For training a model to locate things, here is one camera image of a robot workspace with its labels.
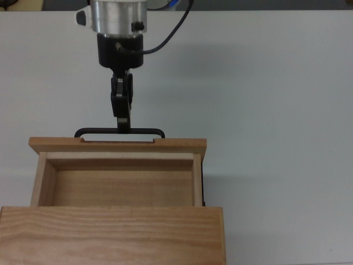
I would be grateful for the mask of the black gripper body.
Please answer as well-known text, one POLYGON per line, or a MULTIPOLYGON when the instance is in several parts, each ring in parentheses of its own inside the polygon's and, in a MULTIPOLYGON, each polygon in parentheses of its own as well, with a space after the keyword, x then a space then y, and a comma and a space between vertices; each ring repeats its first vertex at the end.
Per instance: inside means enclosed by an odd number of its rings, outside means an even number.
POLYGON ((142 34, 132 38, 97 34, 97 44, 99 63, 113 73, 125 73, 143 65, 143 55, 135 53, 143 50, 142 34))

